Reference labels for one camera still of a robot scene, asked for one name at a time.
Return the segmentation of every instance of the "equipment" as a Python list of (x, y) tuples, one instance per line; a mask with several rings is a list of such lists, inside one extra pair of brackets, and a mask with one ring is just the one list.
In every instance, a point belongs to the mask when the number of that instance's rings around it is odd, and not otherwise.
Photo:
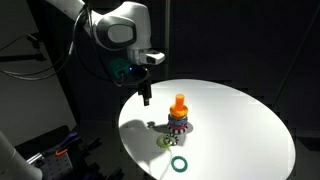
[[(87, 6), (81, 0), (47, 1), (72, 20), (76, 20), (79, 12)], [(111, 51), (127, 48), (128, 60), (133, 64), (130, 66), (131, 76), (135, 79), (143, 79), (137, 84), (138, 93), (143, 95), (144, 105), (149, 105), (149, 99), (152, 97), (151, 84), (148, 82), (149, 74), (144, 65), (158, 65), (164, 61), (165, 56), (163, 53), (151, 49), (151, 25), (148, 8), (139, 3), (124, 2), (120, 7), (107, 14), (88, 11), (87, 16), (89, 21), (84, 24), (83, 28), (94, 43)], [(101, 58), (100, 61), (104, 71), (109, 74), (105, 68), (105, 62)]]
[[(47, 2), (74, 21), (79, 18), (79, 13), (87, 8), (81, 0)], [(143, 95), (144, 105), (149, 105), (149, 99), (152, 97), (151, 84), (148, 82), (149, 72), (144, 65), (158, 65), (165, 57), (163, 53), (151, 49), (151, 27), (147, 7), (139, 3), (124, 2), (107, 14), (87, 11), (87, 17), (88, 21), (83, 28), (99, 46), (112, 51), (127, 48), (128, 60), (133, 65), (128, 66), (130, 71), (121, 72), (120, 75), (124, 76), (126, 72), (130, 72), (135, 79), (142, 79), (137, 84), (138, 92), (139, 95)], [(0, 179), (40, 180), (42, 176), (41, 170), (28, 164), (0, 131)]]

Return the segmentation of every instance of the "cable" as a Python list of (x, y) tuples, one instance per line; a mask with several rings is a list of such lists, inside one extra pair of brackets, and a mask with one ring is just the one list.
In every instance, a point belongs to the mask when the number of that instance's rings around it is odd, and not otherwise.
[[(97, 55), (98, 55), (98, 59), (99, 59), (99, 61), (100, 61), (100, 64), (101, 64), (104, 72), (105, 72), (109, 77), (111, 77), (109, 71), (108, 71), (107, 68), (105, 67), (105, 63), (104, 63), (104, 61), (103, 61), (103, 59), (102, 59), (102, 57), (101, 57), (101, 55), (100, 55), (100, 52), (99, 52), (99, 50), (98, 50), (98, 48), (97, 48), (97, 45), (96, 45), (97, 42), (96, 42), (96, 39), (94, 38), (94, 34), (93, 34), (92, 16), (91, 16), (91, 13), (90, 13), (91, 10), (90, 10), (89, 5), (87, 6), (86, 10), (87, 10), (88, 20), (89, 20), (90, 36), (91, 36), (91, 39), (92, 39), (92, 41), (93, 41), (94, 49), (95, 49), (95, 51), (96, 51), (96, 53), (97, 53)], [(135, 82), (133, 82), (133, 83), (123, 83), (124, 74), (122, 74), (121, 84), (119, 84), (118, 82), (116, 82), (116, 81), (113, 80), (112, 78), (111, 78), (111, 80), (112, 80), (112, 82), (113, 82), (116, 86), (118, 86), (118, 87), (121, 87), (121, 86), (124, 86), (124, 85), (126, 85), (126, 86), (138, 85), (138, 84), (144, 82), (145, 80), (147, 80), (148, 77), (150, 76), (149, 70), (148, 70), (147, 68), (145, 68), (145, 67), (144, 67), (144, 70), (146, 71), (146, 76), (145, 76), (144, 78), (142, 78), (141, 80), (135, 81)]]
[(2, 73), (4, 73), (5, 75), (8, 75), (8, 76), (10, 76), (10, 77), (13, 77), (13, 78), (16, 78), (16, 79), (19, 79), (19, 80), (26, 80), (26, 81), (38, 81), (38, 80), (43, 80), (43, 79), (48, 79), (48, 78), (50, 78), (50, 77), (52, 77), (52, 76), (54, 76), (54, 75), (56, 75), (57, 73), (59, 73), (63, 68), (64, 68), (64, 66), (67, 64), (67, 62), (68, 62), (68, 60), (69, 60), (69, 58), (70, 58), (70, 55), (68, 55), (67, 56), (67, 59), (65, 60), (65, 62), (63, 63), (63, 65), (55, 72), (55, 73), (53, 73), (53, 74), (50, 74), (50, 75), (47, 75), (47, 76), (43, 76), (43, 77), (36, 77), (36, 78), (26, 78), (26, 77), (20, 77), (20, 76), (16, 76), (16, 75), (12, 75), (12, 74), (8, 74), (8, 73), (6, 73), (6, 72), (4, 72), (4, 71), (0, 71), (0, 72), (2, 72)]
[(317, 16), (318, 16), (318, 14), (319, 14), (319, 11), (320, 11), (320, 3), (318, 3), (318, 5), (317, 5), (317, 9), (316, 9), (315, 13), (313, 14), (313, 17), (312, 17), (312, 19), (311, 19), (311, 22), (310, 22), (310, 24), (309, 24), (309, 26), (308, 26), (308, 28), (307, 28), (307, 30), (306, 30), (303, 38), (302, 38), (301, 43), (299, 44), (299, 47), (298, 47), (298, 49), (297, 49), (297, 51), (296, 51), (296, 53), (295, 53), (295, 55), (294, 55), (293, 61), (292, 61), (292, 63), (290, 64), (290, 67), (289, 67), (288, 71), (286, 72), (286, 75), (285, 75), (283, 81), (281, 82), (280, 88), (279, 88), (279, 90), (277, 91), (276, 97), (275, 97), (275, 99), (274, 99), (274, 101), (273, 101), (273, 103), (272, 103), (272, 107), (271, 107), (272, 110), (275, 110), (276, 103), (277, 103), (278, 100), (279, 100), (280, 94), (283, 92), (284, 85), (287, 83), (287, 80), (288, 80), (289, 75), (291, 75), (291, 73), (292, 73), (292, 69), (293, 69), (293, 67), (295, 66), (296, 62), (297, 62), (298, 56), (299, 56), (299, 54), (300, 54), (300, 51), (301, 51), (303, 45), (305, 44), (305, 41), (306, 41), (306, 39), (307, 39), (310, 31), (311, 31), (311, 28), (313, 27), (313, 24), (314, 24), (314, 22), (315, 22), (315, 20), (316, 20), (316, 18), (317, 18)]
[(0, 48), (0, 51), (8, 48), (8, 47), (11, 46), (13, 43), (19, 41), (19, 40), (22, 39), (22, 38), (26, 38), (26, 37), (28, 37), (28, 36), (27, 36), (27, 35), (24, 35), (24, 36), (20, 36), (20, 37), (16, 38), (15, 40), (11, 41), (9, 44), (7, 44), (7, 45), (5, 45), (4, 47)]
[(37, 74), (41, 74), (43, 72), (46, 72), (52, 68), (54, 68), (59, 62), (62, 61), (63, 58), (60, 58), (57, 62), (55, 62), (52, 66), (44, 69), (44, 70), (41, 70), (41, 71), (38, 71), (38, 72), (33, 72), (33, 73), (17, 73), (17, 72), (11, 72), (11, 71), (5, 71), (5, 70), (0, 70), (0, 71), (4, 71), (5, 73), (7, 74), (11, 74), (11, 75), (15, 75), (15, 76), (31, 76), (31, 75), (37, 75)]
[[(83, 13), (84, 13), (84, 11), (82, 11), (82, 12), (78, 15), (78, 17), (77, 17), (77, 19), (76, 19), (76, 21), (75, 21), (75, 23), (74, 23), (74, 28), (73, 28), (74, 31), (73, 31), (73, 34), (75, 34), (75, 27), (77, 26), (77, 24), (78, 24), (78, 22), (79, 22), (79, 19), (80, 19), (80, 17), (82, 16)], [(26, 78), (26, 77), (20, 77), (20, 76), (17, 76), (17, 75), (13, 75), (13, 74), (11, 74), (12, 72), (11, 72), (11, 73), (7, 73), (6, 71), (3, 71), (3, 70), (0, 70), (0, 72), (3, 73), (3, 74), (5, 74), (5, 75), (7, 75), (7, 76), (10, 76), (10, 77), (13, 77), (13, 78), (16, 78), (16, 79), (19, 79), (19, 80), (38, 81), (38, 80), (48, 79), (48, 78), (56, 75), (57, 73), (59, 73), (59, 72), (65, 67), (65, 65), (67, 64), (67, 62), (68, 62), (69, 59), (70, 59), (70, 56), (71, 56), (71, 54), (72, 54), (73, 49), (74, 49), (74, 43), (71, 42), (70, 48), (69, 48), (69, 53), (68, 53), (68, 55), (67, 55), (66, 60), (65, 60), (64, 63), (62, 64), (62, 66), (61, 66), (55, 73), (50, 74), (50, 75), (47, 75), (47, 76), (36, 77), (36, 78)], [(60, 59), (58, 60), (58, 62), (60, 62), (63, 58), (64, 58), (64, 55), (62, 55), (62, 56), (60, 57)]]

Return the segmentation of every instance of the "white table surface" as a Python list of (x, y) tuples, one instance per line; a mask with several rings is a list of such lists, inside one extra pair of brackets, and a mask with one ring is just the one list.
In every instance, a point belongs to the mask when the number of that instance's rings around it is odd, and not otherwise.
[[(185, 95), (190, 131), (168, 150), (157, 138), (168, 133), (169, 108)], [(155, 123), (148, 128), (148, 122)], [(134, 94), (119, 117), (122, 143), (133, 160), (163, 180), (285, 180), (295, 163), (292, 137), (282, 121), (253, 97), (225, 85), (200, 80), (170, 80), (152, 85), (150, 105)], [(183, 156), (188, 169), (171, 167)]]

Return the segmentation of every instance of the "small green object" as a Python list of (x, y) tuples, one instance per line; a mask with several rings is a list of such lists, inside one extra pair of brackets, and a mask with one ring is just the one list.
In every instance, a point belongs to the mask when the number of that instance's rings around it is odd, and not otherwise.
[[(181, 169), (179, 169), (179, 168), (177, 168), (177, 167), (174, 166), (174, 162), (175, 162), (176, 160), (178, 160), (178, 159), (180, 159), (180, 160), (182, 160), (182, 161), (184, 162), (184, 167), (181, 168)], [(187, 160), (186, 160), (184, 157), (182, 157), (182, 156), (175, 156), (175, 157), (172, 158), (172, 160), (171, 160), (171, 166), (172, 166), (172, 168), (173, 168), (176, 172), (182, 173), (182, 172), (184, 172), (184, 171), (187, 170), (187, 168), (188, 168), (188, 162), (187, 162)]]
[(162, 149), (168, 149), (171, 144), (167, 144), (165, 143), (165, 138), (167, 137), (167, 135), (161, 135), (158, 139), (157, 139), (157, 145), (162, 148)]
[(112, 75), (120, 79), (122, 77), (121, 74), (126, 75), (129, 73), (129, 69), (131, 66), (131, 62), (125, 59), (117, 58), (110, 62), (111, 69), (112, 69)]

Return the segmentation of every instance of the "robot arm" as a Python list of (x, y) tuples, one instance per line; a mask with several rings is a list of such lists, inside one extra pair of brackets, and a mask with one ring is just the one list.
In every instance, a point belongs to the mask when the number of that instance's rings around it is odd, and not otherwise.
[[(75, 20), (84, 6), (82, 0), (47, 0)], [(151, 49), (151, 25), (148, 8), (135, 2), (124, 2), (107, 14), (92, 11), (96, 42), (108, 50), (127, 48), (128, 59), (136, 65), (158, 65), (164, 54)], [(88, 24), (85, 26), (90, 35)]]

